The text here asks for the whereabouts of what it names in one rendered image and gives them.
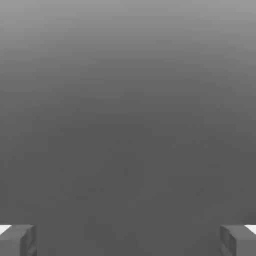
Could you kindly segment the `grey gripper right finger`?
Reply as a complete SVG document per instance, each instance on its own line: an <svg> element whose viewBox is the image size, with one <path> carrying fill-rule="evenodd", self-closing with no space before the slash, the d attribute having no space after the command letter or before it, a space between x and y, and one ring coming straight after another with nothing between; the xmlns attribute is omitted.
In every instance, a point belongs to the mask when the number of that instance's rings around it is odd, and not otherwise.
<svg viewBox="0 0 256 256"><path fill-rule="evenodd" d="M220 256L256 256L256 224L221 225Z"/></svg>

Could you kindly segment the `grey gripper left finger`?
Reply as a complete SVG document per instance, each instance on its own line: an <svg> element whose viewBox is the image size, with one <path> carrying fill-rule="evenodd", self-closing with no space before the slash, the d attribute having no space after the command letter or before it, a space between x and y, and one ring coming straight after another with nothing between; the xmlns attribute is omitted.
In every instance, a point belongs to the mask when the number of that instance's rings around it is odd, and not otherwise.
<svg viewBox="0 0 256 256"><path fill-rule="evenodd" d="M0 224L0 256L37 256L37 227Z"/></svg>

